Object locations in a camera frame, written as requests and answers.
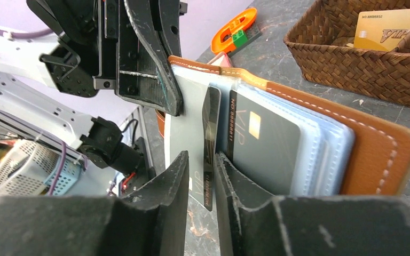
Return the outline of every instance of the gray marble surface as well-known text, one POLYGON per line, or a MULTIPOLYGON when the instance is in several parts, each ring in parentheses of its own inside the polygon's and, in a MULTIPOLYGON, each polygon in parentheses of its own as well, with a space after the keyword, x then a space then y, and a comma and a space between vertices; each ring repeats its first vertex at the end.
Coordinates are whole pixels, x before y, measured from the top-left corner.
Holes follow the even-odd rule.
MULTIPOLYGON (((313 84, 301 77, 283 37, 312 3, 313 0, 255 0, 252 6, 258 9, 257 23, 263 34, 232 57, 234 66, 410 128, 410 108, 313 84)), ((207 50, 198 60, 208 62, 213 56, 207 50)), ((157 170, 164 170, 163 142, 155 113, 149 110, 145 115, 155 165, 157 170)), ((402 199, 410 206, 410 180, 402 199)), ((208 212, 190 198, 187 218, 185 255, 220 255, 216 212, 208 212)))

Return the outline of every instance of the gold vip card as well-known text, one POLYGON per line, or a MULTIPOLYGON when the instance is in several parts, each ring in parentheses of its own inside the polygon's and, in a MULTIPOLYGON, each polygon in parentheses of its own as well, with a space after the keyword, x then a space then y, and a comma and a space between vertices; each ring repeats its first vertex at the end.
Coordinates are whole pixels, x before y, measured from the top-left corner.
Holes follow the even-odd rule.
POLYGON ((410 31, 410 9, 360 12, 355 48, 392 51, 410 31))

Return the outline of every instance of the metal frame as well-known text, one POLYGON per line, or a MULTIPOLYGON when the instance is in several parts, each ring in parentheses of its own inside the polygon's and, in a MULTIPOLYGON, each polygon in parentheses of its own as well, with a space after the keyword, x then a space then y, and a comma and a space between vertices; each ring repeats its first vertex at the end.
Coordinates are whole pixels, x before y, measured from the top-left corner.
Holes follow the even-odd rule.
POLYGON ((0 36, 0 72, 27 77, 56 88, 39 58, 41 54, 49 54, 56 49, 57 39, 55 34, 29 40, 9 40, 0 36))
MULTIPOLYGON (((37 142, 42 143, 44 146, 50 146, 50 149, 55 152, 61 152, 62 146, 59 139, 57 139, 55 136, 48 133, 43 133, 37 126, 29 124, 1 110, 0 127, 6 129, 11 133, 18 134, 26 139, 36 140, 37 142)), ((82 156, 76 150, 67 147, 67 159, 76 161, 78 159, 82 159, 82 156)))
POLYGON ((0 110, 36 125, 77 149, 81 135, 89 135, 92 116, 76 112, 0 72, 0 110))

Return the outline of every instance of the woven basket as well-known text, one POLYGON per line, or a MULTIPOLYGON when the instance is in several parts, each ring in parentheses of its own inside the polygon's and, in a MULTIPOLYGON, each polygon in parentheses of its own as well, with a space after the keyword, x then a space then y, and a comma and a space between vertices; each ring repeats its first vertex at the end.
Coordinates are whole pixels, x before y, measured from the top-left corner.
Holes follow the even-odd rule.
POLYGON ((310 82, 410 106, 410 32, 391 52, 331 45, 354 37, 359 12, 410 9, 410 0, 317 0, 284 42, 310 82))

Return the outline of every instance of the wire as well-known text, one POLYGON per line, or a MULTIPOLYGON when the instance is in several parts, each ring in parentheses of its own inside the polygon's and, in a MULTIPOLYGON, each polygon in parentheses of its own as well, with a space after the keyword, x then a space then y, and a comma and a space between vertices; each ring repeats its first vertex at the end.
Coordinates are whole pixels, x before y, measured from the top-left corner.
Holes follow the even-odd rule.
POLYGON ((60 143, 62 144, 62 155, 60 156, 60 164, 59 164, 59 167, 57 168, 56 176, 54 177, 54 180, 51 183, 50 190, 48 191, 48 195, 50 196, 52 196, 52 194, 54 193, 57 181, 59 180, 60 174, 62 173, 62 169, 64 168, 64 165, 65 165, 65 159, 67 158, 67 145, 65 144, 64 141, 61 141, 60 143))
POLYGON ((135 118, 131 119, 128 122, 128 124, 125 126, 125 129, 123 129, 122 133, 125 133, 132 123, 135 123, 134 129, 133 129, 133 134, 132 134, 132 137, 131 137, 131 144, 134 145, 135 142, 136 142, 136 130, 137 130, 137 126, 139 124, 139 120, 137 120, 135 118))
POLYGON ((85 154, 81 154, 82 158, 84 159, 84 171, 89 168, 89 159, 85 156, 85 154))
POLYGON ((38 38, 42 36, 47 36, 51 33, 53 33, 53 31, 50 28, 43 29, 43 30, 36 31, 36 32, 28 32, 28 33, 17 33, 17 32, 5 31, 5 30, 0 29, 0 36, 5 36, 6 34, 9 34, 10 38, 14 38, 14 39, 33 39, 33 38, 38 38))
POLYGON ((123 183, 122 183, 122 190, 125 191, 127 189, 127 183, 130 181, 134 176, 136 175, 135 172, 133 172, 123 183))

